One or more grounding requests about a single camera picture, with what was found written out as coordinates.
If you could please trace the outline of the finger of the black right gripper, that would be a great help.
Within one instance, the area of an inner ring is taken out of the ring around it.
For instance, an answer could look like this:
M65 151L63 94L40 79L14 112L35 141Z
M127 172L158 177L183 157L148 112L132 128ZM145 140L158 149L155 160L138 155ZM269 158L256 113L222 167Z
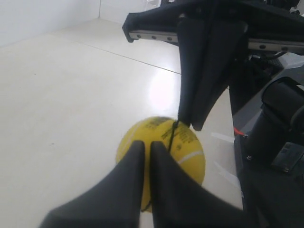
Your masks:
M182 19L177 26L181 66L178 121L186 125L203 125L214 105L213 81L206 72L212 25L212 19Z
M214 104L247 57L247 30L248 24L243 21L217 21L212 28L209 36L206 72L213 81ZM192 127L200 131L203 125L192 125Z

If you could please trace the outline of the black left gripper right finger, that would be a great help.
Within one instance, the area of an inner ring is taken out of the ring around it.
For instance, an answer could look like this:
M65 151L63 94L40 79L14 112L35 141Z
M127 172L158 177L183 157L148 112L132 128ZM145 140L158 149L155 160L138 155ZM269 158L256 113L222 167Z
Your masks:
M196 183L167 152L152 142L150 191L156 228L250 228L240 209L222 201Z

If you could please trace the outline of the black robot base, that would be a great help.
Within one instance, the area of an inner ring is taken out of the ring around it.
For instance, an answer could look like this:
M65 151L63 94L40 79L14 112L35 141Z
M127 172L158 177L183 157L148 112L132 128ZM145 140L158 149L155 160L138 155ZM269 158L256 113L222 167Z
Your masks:
M237 174L244 209L272 228L304 225L304 91L293 78L271 81L262 112L247 138L238 139Z

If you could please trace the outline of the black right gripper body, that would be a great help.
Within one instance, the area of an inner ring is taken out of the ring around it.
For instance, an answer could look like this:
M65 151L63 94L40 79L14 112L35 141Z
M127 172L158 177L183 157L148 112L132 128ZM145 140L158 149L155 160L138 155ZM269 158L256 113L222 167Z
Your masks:
M253 0L178 0L145 12L129 13L123 24L128 42L140 39L203 47L224 42L236 47L300 51L304 19Z

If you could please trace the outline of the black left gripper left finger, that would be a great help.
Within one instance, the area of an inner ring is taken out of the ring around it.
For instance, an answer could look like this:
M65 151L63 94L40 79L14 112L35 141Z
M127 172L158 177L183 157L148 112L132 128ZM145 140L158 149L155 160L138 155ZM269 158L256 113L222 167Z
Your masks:
M51 210L40 227L139 227L144 166L144 142L134 141L103 180L76 199Z

